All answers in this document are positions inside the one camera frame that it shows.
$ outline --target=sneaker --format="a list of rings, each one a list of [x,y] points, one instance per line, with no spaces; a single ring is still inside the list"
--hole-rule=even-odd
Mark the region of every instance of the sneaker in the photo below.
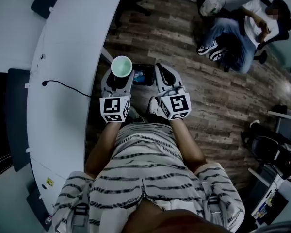
[[[135,122],[145,122],[143,117],[140,116],[136,109],[132,106],[129,108],[127,117],[131,118]]]
[[[160,116],[160,117],[163,117],[163,118],[167,119],[164,111],[159,106],[159,103],[158,103],[156,97],[151,97],[150,98],[149,105],[147,107],[147,114],[155,114],[157,116]]]
[[[204,55],[204,54],[208,53],[210,50],[215,49],[217,46],[218,46],[218,43],[214,40],[214,42],[209,47],[201,46],[197,50],[197,53],[199,55]]]
[[[224,72],[229,72],[229,71],[230,71],[230,67],[225,66],[225,67],[224,67]]]
[[[247,143],[247,141],[249,140],[249,137],[246,136],[248,136],[248,133],[241,132],[241,138],[244,143]]]
[[[259,121],[259,120],[254,120],[252,123],[250,123],[249,128],[251,128],[251,126],[252,126],[254,123],[260,124],[260,121]]]
[[[212,61],[219,61],[219,60],[222,59],[224,54],[226,54],[226,52],[227,52],[227,49],[226,48],[222,48],[222,49],[212,53],[209,58]]]

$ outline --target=white shirt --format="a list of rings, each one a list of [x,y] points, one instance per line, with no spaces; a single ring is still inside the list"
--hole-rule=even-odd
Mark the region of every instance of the white shirt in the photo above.
[[[261,17],[266,23],[267,27],[270,30],[270,33],[265,37],[264,41],[268,41],[279,34],[279,27],[277,20],[271,19],[265,12],[266,5],[259,0],[252,0],[243,5],[247,10],[252,11],[257,16]],[[256,45],[256,48],[259,45],[259,42],[256,41],[256,37],[262,32],[262,29],[259,28],[254,22],[253,18],[246,16],[244,19],[244,30],[249,37],[249,39]]]

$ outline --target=white cup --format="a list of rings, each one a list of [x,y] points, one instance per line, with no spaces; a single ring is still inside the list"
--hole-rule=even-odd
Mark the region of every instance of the white cup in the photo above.
[[[127,77],[131,71],[132,62],[126,56],[117,56],[111,63],[111,72],[118,78]]]

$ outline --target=zipper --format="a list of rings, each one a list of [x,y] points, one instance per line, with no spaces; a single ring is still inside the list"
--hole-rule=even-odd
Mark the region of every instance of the zipper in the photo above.
[[[141,186],[141,196],[133,203],[127,204],[125,206],[123,206],[124,209],[128,209],[132,206],[135,206],[136,204],[139,203],[139,201],[143,198],[147,198],[147,199],[152,199],[152,200],[162,200],[162,201],[171,201],[174,200],[174,198],[167,198],[167,197],[160,197],[160,196],[149,196],[146,194],[146,189],[145,189],[145,185],[144,185],[144,180],[142,179],[142,186]]]

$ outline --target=knee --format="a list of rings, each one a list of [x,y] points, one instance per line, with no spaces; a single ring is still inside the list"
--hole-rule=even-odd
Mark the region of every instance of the knee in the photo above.
[[[215,27],[226,27],[226,26],[232,26],[235,24],[236,21],[228,18],[217,18],[214,26]]]
[[[246,74],[250,69],[251,62],[250,63],[238,62],[236,66],[237,69],[235,71],[237,71],[240,74]]]

